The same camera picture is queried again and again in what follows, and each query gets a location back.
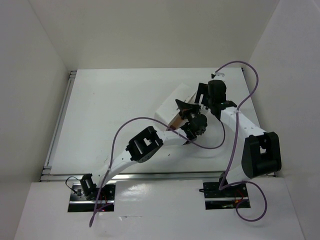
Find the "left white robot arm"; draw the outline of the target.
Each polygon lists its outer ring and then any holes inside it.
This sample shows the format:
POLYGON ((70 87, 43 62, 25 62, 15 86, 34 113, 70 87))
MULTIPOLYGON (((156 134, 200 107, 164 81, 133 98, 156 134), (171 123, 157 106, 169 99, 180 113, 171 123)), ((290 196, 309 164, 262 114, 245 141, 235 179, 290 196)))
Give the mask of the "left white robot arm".
POLYGON ((130 166, 148 161, 161 147, 187 145, 206 131, 207 117, 201 113, 200 105, 178 99, 175 102, 178 115, 182 120, 186 120, 186 123, 180 128, 165 131, 148 126, 128 141, 128 145, 118 157, 111 153, 109 163, 80 179, 86 199, 94 200, 98 195, 98 187, 103 188, 109 180, 130 166))

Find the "white plastic bin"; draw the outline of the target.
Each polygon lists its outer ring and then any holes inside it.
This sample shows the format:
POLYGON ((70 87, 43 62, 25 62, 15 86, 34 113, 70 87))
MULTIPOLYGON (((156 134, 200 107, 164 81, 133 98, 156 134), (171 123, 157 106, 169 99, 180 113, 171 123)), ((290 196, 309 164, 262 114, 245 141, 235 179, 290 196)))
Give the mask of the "white plastic bin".
POLYGON ((174 129, 179 128, 185 121, 181 119, 179 115, 179 108, 176 100, 180 100, 185 103, 191 103, 196 94, 196 91, 190 86, 181 83, 159 106, 154 113, 154 118, 166 126, 160 123, 155 123, 155 126, 161 131, 166 131, 169 127, 174 129))

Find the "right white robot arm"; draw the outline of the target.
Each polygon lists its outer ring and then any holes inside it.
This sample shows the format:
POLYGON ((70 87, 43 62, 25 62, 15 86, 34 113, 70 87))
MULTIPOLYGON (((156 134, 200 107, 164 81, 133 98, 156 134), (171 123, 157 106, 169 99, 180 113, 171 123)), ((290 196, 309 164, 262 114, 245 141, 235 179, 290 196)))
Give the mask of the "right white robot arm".
POLYGON ((235 134, 230 161, 219 181, 220 190, 281 170, 279 136, 258 127, 240 111, 239 105, 227 100, 224 81, 199 83, 194 102, 209 109, 213 116, 235 134), (231 168, 238 139, 244 140, 241 162, 231 168))

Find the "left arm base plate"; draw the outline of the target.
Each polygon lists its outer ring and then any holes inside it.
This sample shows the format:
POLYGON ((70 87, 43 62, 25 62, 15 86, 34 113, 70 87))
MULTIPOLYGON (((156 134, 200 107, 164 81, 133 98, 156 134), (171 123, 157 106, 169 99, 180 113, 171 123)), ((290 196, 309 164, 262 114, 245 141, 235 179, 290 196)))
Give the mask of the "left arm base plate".
MULTIPOLYGON (((68 202, 68 213, 92 213, 94 211, 96 197, 87 199, 80 182, 73 182, 69 185, 68 178, 67 187, 70 189, 70 197, 68 202)), ((116 185, 106 184, 98 197, 97 209, 100 212, 113 212, 115 210, 115 192, 116 185)))

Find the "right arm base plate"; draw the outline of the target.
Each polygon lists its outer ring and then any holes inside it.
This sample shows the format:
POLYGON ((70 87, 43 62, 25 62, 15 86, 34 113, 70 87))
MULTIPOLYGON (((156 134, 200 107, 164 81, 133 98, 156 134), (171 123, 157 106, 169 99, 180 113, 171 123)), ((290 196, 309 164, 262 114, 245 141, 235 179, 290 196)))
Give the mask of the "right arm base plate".
POLYGON ((239 208, 250 208, 249 194, 245 184, 239 184, 219 190, 219 182, 204 182, 198 191, 204 195, 206 210, 227 210, 239 208))

